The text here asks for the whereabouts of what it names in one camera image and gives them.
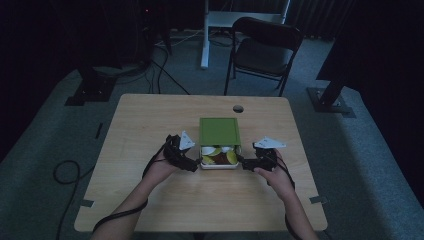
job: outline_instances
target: wooden table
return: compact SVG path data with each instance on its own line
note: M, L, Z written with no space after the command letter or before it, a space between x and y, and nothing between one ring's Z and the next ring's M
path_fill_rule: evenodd
M243 113L235 113L241 105ZM296 192L315 230L327 227L314 179L289 102L277 97L123 95L75 221L91 231L109 215L141 179L142 172L168 134L183 130L199 139L199 118L236 117L242 155L253 158L252 142L267 136L287 144L280 152L296 182ZM199 157L196 144L187 156ZM284 205L259 175L242 170L178 171L150 195L136 231L213 232L286 230Z

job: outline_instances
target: black chair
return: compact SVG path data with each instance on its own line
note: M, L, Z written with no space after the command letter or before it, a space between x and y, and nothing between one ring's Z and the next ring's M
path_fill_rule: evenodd
M303 41L302 33L295 27L280 23L242 17L232 26L233 48L228 64L224 95L227 95L231 68L274 81L279 81L278 96L283 94L293 59ZM246 36L237 47L236 33Z

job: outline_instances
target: hand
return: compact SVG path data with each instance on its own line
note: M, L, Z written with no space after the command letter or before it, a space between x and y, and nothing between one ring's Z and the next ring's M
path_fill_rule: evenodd
M156 156L154 161L142 179L142 182L145 182L152 188L156 187L179 169L166 160L163 150Z
M286 165L283 162L283 157L280 152L277 149L274 149L274 151L277 154L278 163L285 167ZM289 176L279 166L275 167L272 172L262 168L255 168L254 171L268 181L269 185L271 185L281 200L285 201L285 199L296 194Z

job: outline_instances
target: small round object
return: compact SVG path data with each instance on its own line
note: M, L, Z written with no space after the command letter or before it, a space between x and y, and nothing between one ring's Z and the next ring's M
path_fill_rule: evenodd
M242 113L244 111L244 108L243 106L240 106L240 105L234 105L233 111L236 113Z

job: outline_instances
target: desk leg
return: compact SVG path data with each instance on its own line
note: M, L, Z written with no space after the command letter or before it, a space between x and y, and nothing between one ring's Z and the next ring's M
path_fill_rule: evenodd
M204 39L203 39L203 50L202 50L202 62L200 67L207 69L209 65L209 0L205 0L205 23L204 23Z

